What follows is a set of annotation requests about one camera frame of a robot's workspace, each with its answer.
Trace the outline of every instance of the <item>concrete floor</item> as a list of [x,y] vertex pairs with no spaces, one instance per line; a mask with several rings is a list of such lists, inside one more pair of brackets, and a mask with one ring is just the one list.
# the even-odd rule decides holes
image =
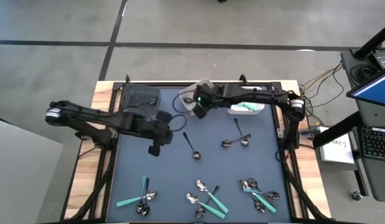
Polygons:
[[[109,42],[121,0],[0,0],[1,40]],[[129,0],[118,42],[360,46],[385,26],[385,0]],[[0,117],[65,145],[38,221],[59,219],[80,141],[44,122],[50,101],[90,106],[106,47],[0,45]],[[339,52],[115,48],[106,80],[251,80],[317,76]],[[343,71],[337,79],[349,90]],[[340,87],[329,79],[313,104]],[[315,114],[335,124],[357,110],[341,95]],[[332,217],[385,223],[385,203],[350,199],[352,171],[322,169]]]

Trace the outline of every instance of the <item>black keyboard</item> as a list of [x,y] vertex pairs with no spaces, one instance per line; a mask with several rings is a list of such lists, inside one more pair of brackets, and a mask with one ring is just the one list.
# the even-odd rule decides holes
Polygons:
[[361,129],[361,140],[365,157],[385,159],[385,129]]

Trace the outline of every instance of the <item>teal handle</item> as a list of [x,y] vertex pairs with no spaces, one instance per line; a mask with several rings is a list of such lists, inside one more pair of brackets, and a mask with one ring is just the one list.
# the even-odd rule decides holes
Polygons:
[[121,202],[116,202],[116,206],[117,207],[125,206],[125,205],[128,205],[130,203],[137,202],[140,199],[141,199],[141,197],[136,197],[136,198],[127,199],[127,200],[124,200],[124,201],[121,201]]
[[145,189],[145,181],[146,181],[147,177],[146,176],[142,176],[142,187],[141,187],[141,195],[144,194],[144,189]]
[[214,195],[212,195],[209,191],[207,191],[211,199],[216,202],[216,204],[222,209],[224,213],[228,213],[228,208],[226,208]]
[[258,196],[256,193],[253,193],[253,195],[256,196],[256,198],[259,199],[259,201],[260,201],[261,203],[263,203],[263,204],[264,204],[270,211],[272,211],[273,213],[275,213],[275,212],[277,211],[277,209],[274,208],[270,203],[268,203],[268,202],[266,201],[266,199],[264,199],[264,198]]
[[252,190],[252,189],[243,189],[243,192],[262,194],[262,192],[260,192],[258,190]]
[[220,218],[222,218],[222,219],[225,218],[225,215],[224,215],[224,214],[222,214],[221,212],[215,210],[214,208],[210,207],[209,205],[205,205],[204,203],[201,203],[201,205],[202,205],[203,207],[205,207],[207,210],[211,211],[211,213],[217,215],[218,217],[220,217]]

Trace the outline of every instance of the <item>monitor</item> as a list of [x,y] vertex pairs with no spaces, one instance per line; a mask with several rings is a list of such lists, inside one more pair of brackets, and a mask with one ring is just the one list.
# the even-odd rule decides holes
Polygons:
[[347,93],[347,97],[385,106],[385,69],[354,87]]

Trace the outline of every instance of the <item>gray table surface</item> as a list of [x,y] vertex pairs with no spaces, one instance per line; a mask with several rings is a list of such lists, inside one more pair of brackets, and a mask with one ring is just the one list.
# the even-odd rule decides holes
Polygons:
[[[161,89],[160,109],[175,114],[172,99],[179,89]],[[236,142],[229,149],[221,147],[224,139],[240,137],[233,118],[239,119],[242,132],[251,133],[247,148]],[[147,153],[151,140],[132,136],[121,136],[116,155],[116,165],[109,201],[108,222],[289,222],[285,183],[281,164],[275,160],[277,137],[271,107],[266,105],[257,116],[230,115],[225,109],[211,110],[204,119],[187,116],[186,127],[174,133],[172,143],[161,147],[159,157]],[[170,128],[182,125],[183,119],[176,118]],[[185,131],[194,148],[202,158],[192,158],[192,150],[182,136]],[[141,193],[142,176],[150,178],[150,190],[157,190],[158,196],[149,202],[151,212],[142,217],[135,212],[136,203],[116,207],[116,202],[138,197]],[[253,207],[253,200],[241,190],[239,179],[254,177],[262,191],[275,190],[281,198],[276,201],[277,212],[259,213]],[[209,190],[216,185],[216,194],[230,211],[224,220],[209,211],[201,219],[195,218],[198,205],[189,203],[185,195],[192,193],[202,202],[208,195],[195,185],[203,180]],[[213,201],[209,203],[220,210]]]

